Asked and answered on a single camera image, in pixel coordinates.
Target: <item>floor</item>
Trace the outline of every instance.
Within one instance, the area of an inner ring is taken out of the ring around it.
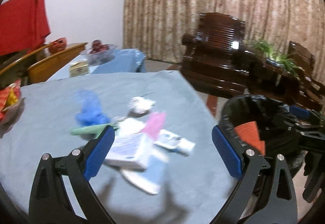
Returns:
[[[159,62],[148,59],[146,60],[146,68],[147,72],[158,72],[162,70],[178,70],[180,66],[177,64]],[[206,103],[208,109],[211,111],[211,114],[215,117],[216,123],[218,123],[221,116],[221,110],[228,99],[204,94],[201,92],[197,93],[201,97],[201,99]],[[312,206],[312,204],[308,204],[302,197],[306,180],[307,177],[303,175],[302,167],[293,179],[298,205],[298,219],[301,219]]]

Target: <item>light blue tablecloth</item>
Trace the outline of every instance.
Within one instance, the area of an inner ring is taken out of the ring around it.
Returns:
[[[144,60],[146,55],[141,51],[135,48],[129,49],[115,49],[113,51],[114,59],[108,63],[105,63],[100,66],[90,67],[90,74],[109,74],[109,73],[118,73],[118,72],[145,72],[146,66],[144,64]],[[61,68],[58,72],[56,72],[53,76],[51,76],[50,80],[62,80],[69,77],[69,64],[84,59],[83,56],[79,55],[73,60],[71,60],[68,64],[66,64],[63,68]]]
[[[216,121],[178,71],[84,75],[22,87],[25,110],[12,130],[0,138],[0,182],[20,209],[28,212],[30,190],[42,154],[65,156],[87,140],[69,135],[80,111],[79,88],[95,91],[110,117],[128,113],[132,97],[156,102],[165,111],[164,128],[196,143],[189,157],[167,153],[165,183],[151,196],[126,181],[118,170],[102,165],[90,180],[99,200],[117,224],[208,224],[233,188],[211,137]],[[140,118],[146,121],[148,116]],[[83,216],[69,181],[67,193]]]

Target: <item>red cloth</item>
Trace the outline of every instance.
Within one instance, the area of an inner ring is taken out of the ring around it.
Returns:
[[[0,5],[0,55],[31,52],[50,33],[44,0],[10,0]]]

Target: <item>wooden chair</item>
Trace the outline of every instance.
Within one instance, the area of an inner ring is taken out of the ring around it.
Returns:
[[[51,45],[42,45],[28,54],[28,50],[23,50],[10,58],[6,58],[5,62],[0,64],[0,89],[7,87],[17,79],[22,79],[22,85],[27,85],[27,68],[45,58],[44,49]]]
[[[300,91],[296,99],[296,104],[312,110],[321,111],[323,107],[323,96],[325,96],[325,86],[312,77],[315,67],[315,57],[307,48],[292,41],[289,42],[288,57],[292,58],[297,66],[301,67],[301,69],[296,69],[300,79]]]
[[[47,81],[54,73],[73,60],[79,53],[85,50],[87,43],[68,44],[65,50],[55,53],[33,65],[27,71],[30,83]]]
[[[230,15],[202,13],[195,36],[185,34],[182,75],[199,91],[222,97],[244,93],[247,73],[234,64],[245,22]]]

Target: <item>blue gripper pad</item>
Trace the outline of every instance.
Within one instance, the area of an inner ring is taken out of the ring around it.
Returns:
[[[291,114],[295,115],[298,119],[308,120],[309,118],[309,111],[298,108],[297,106],[290,106],[289,111]]]
[[[96,176],[115,139],[113,127],[109,127],[86,160],[83,176],[89,181]]]
[[[227,141],[225,136],[222,134],[218,126],[215,126],[212,130],[212,141],[217,148],[228,172],[232,177],[240,178],[243,175],[241,160],[231,147],[230,143]]]

